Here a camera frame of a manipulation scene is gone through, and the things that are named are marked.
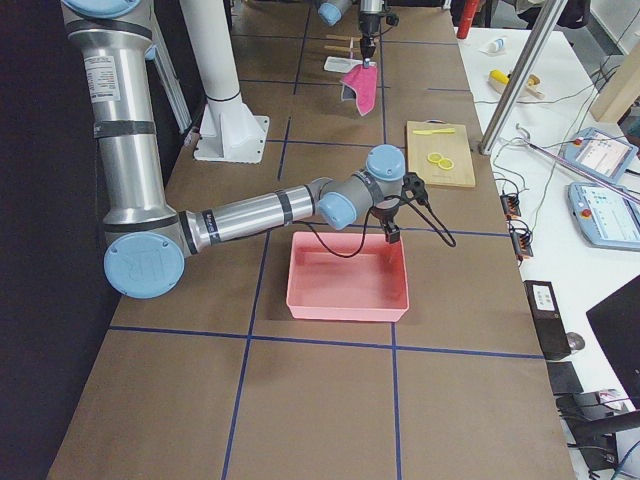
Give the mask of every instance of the yellow knife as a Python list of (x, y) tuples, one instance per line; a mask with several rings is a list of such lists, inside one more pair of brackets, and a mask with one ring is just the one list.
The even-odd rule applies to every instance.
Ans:
[(456, 133), (456, 129), (451, 128), (436, 128), (434, 130), (413, 130), (412, 133), (416, 135), (434, 135), (436, 133)]

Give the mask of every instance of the pink plastic tray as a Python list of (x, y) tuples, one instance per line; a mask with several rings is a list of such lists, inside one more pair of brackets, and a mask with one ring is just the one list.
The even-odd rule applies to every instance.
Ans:
[[(320, 233), (339, 253), (360, 245), (359, 233)], [(287, 305), (294, 318), (397, 322), (409, 309), (402, 240), (367, 234), (362, 252), (339, 258), (311, 232), (293, 234)]]

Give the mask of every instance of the pink towel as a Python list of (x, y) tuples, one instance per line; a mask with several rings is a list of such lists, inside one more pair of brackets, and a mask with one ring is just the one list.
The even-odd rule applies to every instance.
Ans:
[(378, 67), (369, 66), (369, 68), (364, 68), (362, 65), (356, 65), (342, 77), (341, 83), (345, 89), (348, 88), (353, 91), (356, 98), (356, 107), (358, 107), (360, 115), (365, 116), (376, 106)]

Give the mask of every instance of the brown paper floor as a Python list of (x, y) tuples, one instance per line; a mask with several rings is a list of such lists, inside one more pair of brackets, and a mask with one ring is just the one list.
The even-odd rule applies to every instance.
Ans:
[[(358, 35), (356, 8), (331, 29), (305, 3), (237, 2), (243, 98), (271, 118), (264, 158), (200, 163), (192, 143), (169, 203), (199, 211), (346, 178), (371, 147), (404, 149), (407, 120), (463, 123), (474, 145), (449, 14), (396, 11), (361, 118), (322, 70), (326, 34)], [(472, 157), (475, 188), (429, 190), (455, 249), (412, 212), (397, 217), (411, 308), (395, 325), (292, 319), (300, 226), (188, 259), (163, 297), (124, 298), (51, 480), (574, 478), (491, 167)]]

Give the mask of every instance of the blue tape line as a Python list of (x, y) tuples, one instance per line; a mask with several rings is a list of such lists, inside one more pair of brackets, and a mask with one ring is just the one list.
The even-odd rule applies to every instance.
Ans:
[(387, 345), (384, 343), (366, 343), (366, 342), (347, 342), (342, 340), (321, 340), (313, 338), (295, 338), (295, 337), (274, 337), (270, 335), (243, 335), (234, 333), (218, 333), (218, 332), (202, 332), (197, 330), (172, 330), (169, 328), (148, 328), (148, 327), (122, 327), (111, 326), (109, 330), (131, 331), (139, 333), (162, 333), (169, 335), (192, 335), (201, 337), (224, 337), (238, 338), (244, 340), (257, 340), (267, 342), (282, 343), (302, 343), (310, 345), (327, 345), (336, 347), (356, 347), (356, 348), (375, 348), (380, 350), (401, 350), (410, 352), (426, 352), (426, 353), (448, 353), (452, 355), (472, 355), (480, 357), (505, 357), (505, 358), (523, 358), (523, 359), (544, 359), (542, 355), (531, 353), (509, 353), (509, 352), (493, 352), (488, 350), (464, 350), (451, 348), (436, 347), (419, 347), (411, 345)]
[(282, 178), (282, 171), (284, 170), (284, 156), (287, 151), (287, 143), (289, 143), (289, 129), (291, 128), (291, 117), (287, 120), (287, 129), (284, 132), (284, 145), (282, 146), (282, 153), (280, 154), (280, 166), (278, 167), (278, 176), (276, 180), (280, 181)]
[(261, 35), (258, 33), (234, 33), (231, 35), (233, 37), (248, 37), (248, 38), (285, 38), (289, 40), (302, 40), (302, 37), (297, 37), (295, 35)]
[(273, 337), (270, 335), (254, 335), (253, 340), (266, 342), (302, 343), (309, 345), (327, 345), (333, 347), (375, 348), (380, 350), (392, 350), (393, 346), (384, 343), (345, 342), (341, 340), (320, 340), (314, 338)]
[(307, 21), (304, 24), (304, 36), (302, 37), (302, 47), (300, 47), (300, 57), (298, 58), (298, 71), (296, 72), (296, 83), (293, 86), (293, 94), (298, 91), (298, 80), (300, 79), (300, 71), (302, 70), (302, 55), (304, 53), (304, 47), (307, 43), (307, 31), (309, 30), (309, 21), (311, 19), (311, 4), (307, 10)]
[(380, 37), (380, 85), (382, 86), (382, 143), (387, 143), (387, 101), (384, 96), (384, 55), (382, 54), (384, 39)]
[(239, 82), (246, 82), (246, 83), (280, 83), (283, 85), (295, 85), (296, 82), (293, 80), (260, 80), (260, 79), (255, 79), (255, 78), (240, 78), (238, 79)]
[(521, 359), (544, 359), (542, 355), (534, 353), (509, 353), (509, 352), (491, 352), (485, 350), (464, 350), (449, 348), (433, 348), (433, 347), (411, 347), (408, 345), (398, 345), (396, 350), (406, 352), (425, 352), (425, 353), (448, 353), (451, 355), (471, 355), (477, 357), (501, 357), (501, 358), (521, 358)]
[(256, 285), (256, 294), (253, 299), (253, 307), (251, 309), (251, 321), (249, 322), (249, 332), (247, 334), (247, 343), (244, 348), (244, 356), (242, 358), (242, 368), (240, 369), (240, 379), (238, 380), (238, 389), (236, 390), (236, 400), (233, 405), (233, 415), (231, 416), (231, 426), (229, 428), (229, 438), (227, 440), (227, 449), (224, 454), (224, 465), (222, 467), (221, 480), (227, 478), (229, 473), (229, 461), (231, 460), (231, 449), (233, 448), (233, 439), (236, 433), (236, 424), (238, 422), (238, 411), (240, 410), (240, 399), (242, 398), (242, 389), (244, 387), (244, 379), (247, 373), (247, 364), (249, 363), (249, 350), (251, 349), (251, 335), (256, 320), (256, 310), (258, 306), (258, 298), (260, 297), (260, 289), (262, 287), (262, 278), (264, 276), (264, 266), (267, 260), (267, 248), (269, 247), (269, 238), (271, 232), (267, 232), (264, 240), (264, 248), (262, 250), (262, 261), (260, 262), (260, 273), (258, 274), (258, 282)]
[(152, 328), (152, 327), (128, 327), (123, 325), (112, 325), (109, 330), (120, 332), (141, 332), (141, 333), (167, 333), (170, 335), (187, 335), (194, 337), (217, 337), (217, 338), (237, 338), (246, 340), (247, 336), (240, 333), (223, 333), (223, 332), (201, 332), (198, 330), (174, 330), (171, 328)]
[(457, 47), (457, 43), (451, 42), (426, 42), (421, 40), (385, 40), (385, 43), (397, 43), (400, 45), (438, 45), (438, 46), (455, 46)]
[[(326, 227), (328, 226), (327, 223), (325, 222), (307, 222), (310, 223), (311, 225), (318, 225), (318, 226), (323, 226)], [(348, 227), (350, 228), (363, 228), (364, 225), (361, 223), (352, 223), (351, 225), (349, 225)], [(380, 225), (368, 225), (367, 229), (376, 229), (376, 230), (380, 230), (382, 229), (382, 227)], [(434, 229), (432, 228), (422, 228), (422, 227), (401, 227), (400, 228), (401, 231), (409, 231), (409, 232), (429, 232), (429, 233), (436, 233)], [(452, 234), (455, 233), (456, 235), (469, 235), (469, 236), (477, 236), (477, 237), (498, 237), (498, 238), (510, 238), (508, 233), (497, 233), (497, 232), (471, 232), (471, 231), (465, 231), (465, 230), (449, 230)]]
[(460, 93), (471, 93), (471, 90), (469, 89), (464, 89), (464, 88), (433, 88), (433, 87), (428, 87), (427, 91), (432, 91), (432, 92), (460, 92)]
[(393, 368), (393, 415), (396, 429), (396, 480), (402, 480), (402, 441), (400, 437), (400, 387), (398, 386), (398, 350), (396, 325), (391, 324), (391, 360)]
[(376, 145), (366, 145), (362, 143), (334, 143), (334, 142), (317, 142), (315, 140), (289, 140), (289, 143), (298, 143), (301, 145), (328, 145), (334, 147), (365, 147), (373, 148)]

